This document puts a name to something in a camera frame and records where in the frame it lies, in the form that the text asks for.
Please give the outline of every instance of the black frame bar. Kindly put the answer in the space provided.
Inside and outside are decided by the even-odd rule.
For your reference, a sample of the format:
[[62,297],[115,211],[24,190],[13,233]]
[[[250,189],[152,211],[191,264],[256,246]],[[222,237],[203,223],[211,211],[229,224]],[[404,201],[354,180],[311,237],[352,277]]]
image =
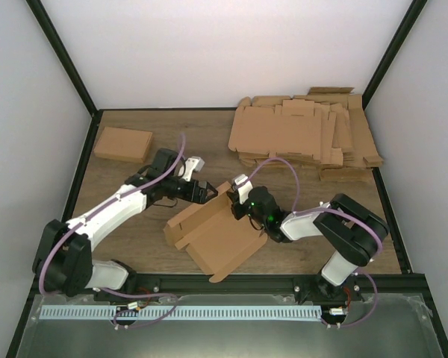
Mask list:
[[[76,91],[81,97],[84,105],[91,115],[90,128],[87,133],[86,141],[84,143],[83,151],[81,152],[78,168],[76,169],[75,177],[72,182],[72,188],[69,192],[69,197],[66,202],[65,210],[63,212],[63,220],[70,219],[75,209],[78,194],[80,192],[81,183],[86,172],[88,160],[90,159],[93,144],[95,142],[96,134],[98,133],[99,123],[102,118],[104,110],[97,110],[90,97],[83,81],[81,80],[78,71],[75,68],[67,50],[65,49],[60,37],[58,36],[55,27],[52,24],[44,6],[40,0],[26,0],[30,6],[33,14],[37,18],[43,32],[48,38],[52,48],[62,63],[66,73],[76,88]],[[393,59],[396,57],[400,47],[405,38],[408,36],[413,24],[417,21],[422,9],[426,4],[426,0],[413,0],[405,17],[396,30],[390,45],[385,51],[382,60],[380,61],[375,73],[373,74],[367,88],[363,94],[364,109],[373,97],[379,84],[382,82],[387,70],[390,68]],[[233,107],[222,108],[143,108],[142,110],[235,110]],[[403,245],[403,240],[400,235],[398,225],[396,223],[395,215],[391,207],[391,203],[383,183],[382,174],[379,169],[373,170],[373,177],[376,182],[379,196],[382,201],[382,206],[385,212],[387,222],[391,228],[391,236],[393,244],[396,249],[397,257],[402,274],[380,274],[373,275],[373,278],[379,288],[380,292],[386,293],[419,293],[423,296],[426,306],[432,311],[432,324],[438,336],[438,341],[441,350],[445,357],[448,357],[448,340],[444,332],[443,326],[433,302],[432,294],[429,290],[428,284],[424,274],[415,274],[411,270],[411,264],[408,255]],[[309,277],[313,275],[271,275],[271,274],[254,274],[254,275],[239,275],[231,274],[221,283],[209,283],[208,277],[203,274],[138,274],[138,282],[144,286],[154,287],[158,285],[160,292],[172,292],[178,295],[189,294],[238,294],[238,293],[273,293],[273,294],[292,294],[295,282],[298,282],[300,277]],[[372,286],[365,277],[357,277],[358,285],[361,287],[361,292],[372,292]],[[17,325],[15,334],[7,353],[7,357],[15,357],[19,344],[22,338],[23,330],[25,328],[28,315],[31,310],[34,296],[39,294],[37,278],[31,286],[28,298],[25,302],[22,316]]]

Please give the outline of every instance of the slotted metal strip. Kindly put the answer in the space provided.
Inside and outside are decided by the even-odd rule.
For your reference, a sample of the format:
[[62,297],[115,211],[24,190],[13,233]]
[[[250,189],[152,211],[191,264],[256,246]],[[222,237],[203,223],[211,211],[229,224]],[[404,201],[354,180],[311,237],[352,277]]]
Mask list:
[[[118,319],[149,321],[161,317],[171,307],[149,306],[138,313],[124,313]],[[116,314],[112,306],[42,306],[40,319],[109,320]],[[169,321],[319,321],[320,306],[178,306]]]

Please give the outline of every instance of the purple cable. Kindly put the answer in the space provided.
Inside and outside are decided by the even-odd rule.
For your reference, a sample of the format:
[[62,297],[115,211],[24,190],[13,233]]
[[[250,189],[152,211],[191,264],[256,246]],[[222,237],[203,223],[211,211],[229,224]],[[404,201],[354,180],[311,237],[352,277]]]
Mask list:
[[[364,315],[362,318],[360,318],[359,320],[352,322],[352,323],[348,323],[348,324],[341,324],[340,328],[349,328],[349,327],[354,327],[357,324],[362,323],[363,321],[366,321],[375,311],[376,305],[379,302],[379,292],[376,289],[376,284],[375,281],[372,279],[372,277],[363,271],[360,271],[360,273],[362,275],[364,275],[366,278],[368,278],[368,280],[370,281],[370,283],[372,284],[373,287],[373,305],[372,308],[370,308],[370,311],[368,311],[368,313],[366,315]],[[327,322],[325,322],[325,320],[323,318],[320,319],[322,321],[322,323],[324,323],[325,326],[329,326],[330,324],[328,324]]]
[[[184,135],[184,133],[181,133],[181,149],[179,150],[178,156],[176,157],[175,161],[172,163],[170,168],[167,169],[162,175],[160,175],[156,179],[151,180],[150,182],[145,183],[145,184],[143,184],[143,185],[141,185],[141,186],[139,186],[137,188],[129,190],[128,192],[125,192],[125,193],[121,194],[120,197],[121,198],[126,198],[128,195],[131,195],[134,192],[138,192],[140,190],[148,188],[151,185],[154,185],[157,182],[159,182],[160,180],[163,180],[165,177],[167,177],[174,170],[174,168],[178,165],[179,161],[181,160],[181,157],[182,157],[182,155],[184,153],[185,146],[186,146],[186,136]],[[96,215],[98,215],[101,211],[103,211],[104,209],[106,209],[110,205],[116,203],[118,200],[119,200],[118,198],[112,198],[111,200],[107,201],[102,206],[98,207],[95,211],[93,211],[88,217],[86,217],[85,221],[88,222],[89,220],[94,218]],[[61,246],[63,246],[65,241],[68,240],[68,238],[75,231],[77,231],[77,229],[79,229],[81,226],[83,226],[83,223],[80,222],[77,225],[75,225],[74,227],[70,228],[63,235],[63,237],[57,242],[57,244],[53,247],[53,249],[50,251],[50,254],[47,256],[45,262],[43,263],[43,267],[41,269],[40,276],[38,277],[38,289],[40,290],[40,293],[42,295],[48,296],[48,295],[55,295],[55,294],[58,293],[58,291],[53,291],[53,292],[45,291],[45,276],[46,276],[46,272],[48,271],[48,267],[50,266],[50,263],[52,262],[53,257],[55,257],[56,253],[58,252],[58,250],[60,250]]]
[[[118,297],[123,297],[123,298],[136,298],[136,299],[139,299],[139,298],[155,298],[155,297],[172,297],[172,298],[174,298],[176,300],[176,303],[171,307],[171,309],[169,311],[167,311],[166,313],[164,313],[161,317],[158,317],[158,318],[156,318],[156,319],[154,319],[152,321],[145,322],[145,323],[142,323],[142,324],[133,324],[131,326],[128,326],[128,328],[130,328],[130,329],[150,326],[151,324],[158,323],[158,322],[162,321],[163,319],[165,319],[168,315],[173,313],[176,310],[177,306],[178,306],[178,296],[176,296],[176,295],[174,295],[172,293],[151,293],[151,294],[147,294],[147,295],[127,295],[125,293],[121,293],[121,292],[118,292],[118,291],[113,291],[112,289],[107,289],[107,288],[102,288],[101,290],[104,291],[104,292],[107,292],[107,293],[111,293],[112,295],[115,295],[115,296],[118,296]],[[113,323],[114,323],[114,325],[116,327],[118,327],[117,326],[118,323],[116,322],[117,318],[120,315],[122,315],[124,313],[127,313],[127,312],[135,312],[135,311],[134,310],[123,310],[123,311],[116,312],[116,314],[113,317]]]
[[367,231],[373,237],[373,239],[375,240],[375,243],[376,243],[376,246],[377,246],[377,250],[376,250],[375,255],[373,255],[373,256],[376,257],[377,255],[379,255],[382,252],[383,246],[382,246],[382,242],[380,241],[379,236],[376,234],[375,231],[372,230],[372,228],[370,226],[368,226],[364,222],[358,220],[357,218],[354,218],[353,216],[351,216],[349,214],[342,213],[339,210],[331,209],[329,207],[315,207],[313,209],[295,212],[295,214],[299,214],[299,215],[307,215],[307,214],[312,214],[312,213],[331,213],[331,214],[334,214],[334,215],[337,215],[337,216],[341,216],[344,219],[347,219],[347,220],[350,220],[351,222],[356,223],[362,229]]
[[293,205],[292,205],[292,211],[294,211],[296,209],[297,206],[297,202],[299,201],[299,196],[300,196],[300,182],[299,182],[299,177],[297,177],[297,173],[296,170],[293,168],[293,166],[286,161],[285,159],[279,158],[279,157],[272,157],[269,159],[266,159],[264,162],[262,162],[261,164],[259,164],[259,166],[254,169],[254,171],[251,173],[251,175],[241,184],[237,185],[237,188],[240,188],[242,185],[244,185],[245,183],[247,183],[249,180],[252,179],[252,177],[254,177],[254,175],[257,174],[257,172],[259,170],[262,169],[263,166],[265,166],[268,162],[272,162],[273,160],[278,160],[279,162],[283,162],[283,164],[285,164],[286,166],[288,166],[290,168],[290,170],[293,173],[293,177],[296,179],[296,186],[297,186],[297,193],[296,193],[296,198],[293,201]]

